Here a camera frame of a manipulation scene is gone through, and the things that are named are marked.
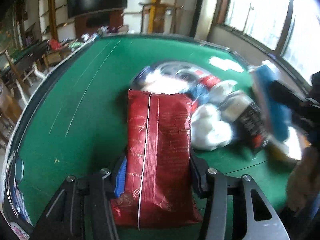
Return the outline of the person right hand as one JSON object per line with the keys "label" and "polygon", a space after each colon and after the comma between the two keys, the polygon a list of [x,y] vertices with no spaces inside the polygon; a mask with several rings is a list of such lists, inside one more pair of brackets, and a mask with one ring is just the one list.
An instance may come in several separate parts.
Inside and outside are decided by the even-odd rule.
{"label": "person right hand", "polygon": [[319,194],[319,154],[315,147],[303,151],[300,162],[295,166],[287,181],[287,205],[294,211],[300,211],[308,201]]}

